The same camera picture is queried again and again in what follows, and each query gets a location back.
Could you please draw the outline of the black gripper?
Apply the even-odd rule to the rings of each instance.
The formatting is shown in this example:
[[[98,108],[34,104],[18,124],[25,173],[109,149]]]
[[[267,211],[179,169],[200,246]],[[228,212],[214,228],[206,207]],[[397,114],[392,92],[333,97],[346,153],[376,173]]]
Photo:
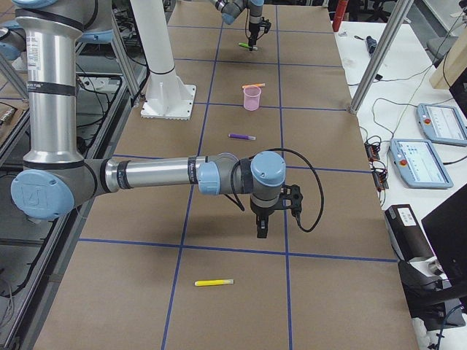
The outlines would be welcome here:
[[[248,18],[248,31],[249,31],[249,37],[248,37],[248,45],[249,45],[249,51],[252,52],[256,50],[256,38],[259,35],[260,32],[260,24],[262,22],[262,16],[253,16],[250,15]]]
[[[269,217],[275,212],[274,206],[265,208],[250,202],[250,208],[256,216],[257,238],[267,238]]]

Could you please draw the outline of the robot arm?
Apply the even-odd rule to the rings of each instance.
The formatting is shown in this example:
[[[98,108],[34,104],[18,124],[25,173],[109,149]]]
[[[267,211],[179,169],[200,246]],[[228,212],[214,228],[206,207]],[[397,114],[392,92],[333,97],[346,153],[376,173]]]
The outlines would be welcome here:
[[[247,19],[250,34],[247,35],[247,47],[250,51],[255,50],[257,41],[260,38],[260,29],[264,28],[264,33],[267,33],[270,29],[270,22],[262,16],[263,0],[212,0],[210,3],[221,13],[223,22],[227,25],[231,25],[244,10],[249,11]]]
[[[195,184],[205,195],[250,196],[257,236],[282,208],[286,167],[275,152],[252,159],[222,153],[147,160],[87,160],[77,149],[78,39],[112,38],[109,1],[17,1],[15,18],[26,33],[31,148],[11,184],[14,204],[27,216],[53,220],[97,196],[137,187]]]

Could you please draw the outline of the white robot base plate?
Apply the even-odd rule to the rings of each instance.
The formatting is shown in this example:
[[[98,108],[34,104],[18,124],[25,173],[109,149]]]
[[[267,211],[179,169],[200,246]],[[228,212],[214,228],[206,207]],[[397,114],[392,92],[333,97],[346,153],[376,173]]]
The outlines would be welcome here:
[[[134,14],[150,71],[142,116],[190,119],[196,86],[185,84],[177,74],[162,2],[141,1]]]

